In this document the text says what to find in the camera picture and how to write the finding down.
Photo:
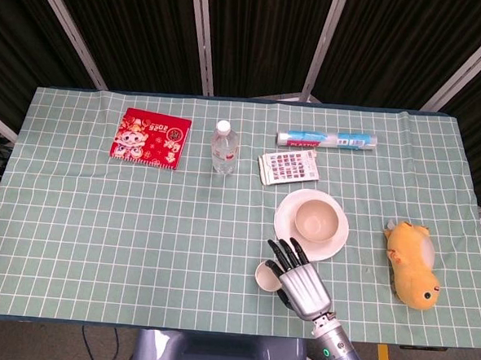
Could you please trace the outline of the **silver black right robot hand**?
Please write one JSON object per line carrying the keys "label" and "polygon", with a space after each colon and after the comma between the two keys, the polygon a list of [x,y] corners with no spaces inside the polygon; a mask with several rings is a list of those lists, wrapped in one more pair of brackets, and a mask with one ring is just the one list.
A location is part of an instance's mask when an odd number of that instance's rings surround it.
{"label": "silver black right robot hand", "polygon": [[332,300],[316,268],[308,260],[301,244],[291,237],[267,244],[276,261],[267,259],[265,266],[280,282],[277,295],[283,304],[302,320],[316,321],[332,308]]}

